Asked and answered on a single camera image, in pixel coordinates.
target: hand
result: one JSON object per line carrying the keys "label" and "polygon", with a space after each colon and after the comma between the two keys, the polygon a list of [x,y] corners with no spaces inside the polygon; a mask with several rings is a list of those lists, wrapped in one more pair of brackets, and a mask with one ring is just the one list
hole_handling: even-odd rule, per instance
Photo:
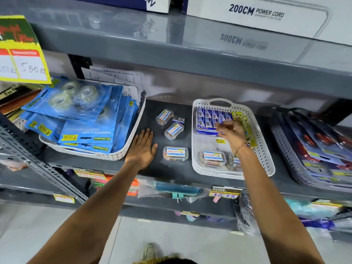
{"label": "hand", "polygon": [[153,132],[147,129],[141,131],[140,135],[136,135],[132,141],[131,147],[127,152],[125,163],[133,163],[143,170],[148,167],[155,157],[158,144],[152,145]]}
{"label": "hand", "polygon": [[241,122],[223,121],[222,124],[215,123],[215,127],[219,136],[225,138],[229,142],[232,153],[234,153],[241,145],[247,144],[246,134]]}

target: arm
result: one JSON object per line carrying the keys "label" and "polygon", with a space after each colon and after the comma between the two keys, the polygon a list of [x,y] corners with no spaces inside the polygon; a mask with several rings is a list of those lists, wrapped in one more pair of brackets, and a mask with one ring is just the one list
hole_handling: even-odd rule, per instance
{"label": "arm", "polygon": [[152,139],[149,129],[134,138],[121,170],[57,229],[28,264],[99,262],[135,176],[154,159],[158,145],[151,148]]}
{"label": "arm", "polygon": [[[243,127],[238,121],[218,124],[218,131],[224,133],[219,135],[228,140],[233,153],[239,146],[247,143]],[[253,213],[271,264],[323,264],[306,228],[267,176],[253,150],[249,146],[243,146],[236,156],[241,162]]]}

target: person's right arm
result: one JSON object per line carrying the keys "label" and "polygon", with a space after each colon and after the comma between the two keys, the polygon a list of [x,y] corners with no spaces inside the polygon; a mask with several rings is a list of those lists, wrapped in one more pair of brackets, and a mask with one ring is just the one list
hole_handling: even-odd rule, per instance
{"label": "person's right arm", "polygon": [[[219,135],[225,138],[234,153],[246,144],[243,127],[238,121],[218,124]],[[278,188],[267,176],[257,156],[249,146],[243,146],[236,156],[240,159],[248,187],[253,213],[262,234],[271,264],[323,264],[312,238],[299,218],[286,203]]]}

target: foot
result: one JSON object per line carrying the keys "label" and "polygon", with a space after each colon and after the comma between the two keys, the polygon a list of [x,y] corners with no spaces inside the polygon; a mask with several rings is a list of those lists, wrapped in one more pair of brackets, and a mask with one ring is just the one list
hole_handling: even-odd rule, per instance
{"label": "foot", "polygon": [[144,249],[142,260],[153,259],[153,258],[157,258],[157,254],[156,254],[155,245],[150,243]]}

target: green logo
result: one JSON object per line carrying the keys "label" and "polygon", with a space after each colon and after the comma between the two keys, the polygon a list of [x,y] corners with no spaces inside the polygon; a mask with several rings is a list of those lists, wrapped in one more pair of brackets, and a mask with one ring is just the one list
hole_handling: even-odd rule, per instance
{"label": "green logo", "polygon": [[102,146],[97,146],[97,145],[93,145],[94,149],[98,149],[98,150],[102,150],[102,151],[108,151],[109,149],[106,147],[102,147]]}
{"label": "green logo", "polygon": [[33,106],[35,103],[37,103],[40,100],[40,98],[35,99],[33,102],[31,102],[28,106],[26,106],[26,108],[30,108],[31,106]]}
{"label": "green logo", "polygon": [[110,141],[110,137],[94,137],[94,141]]}

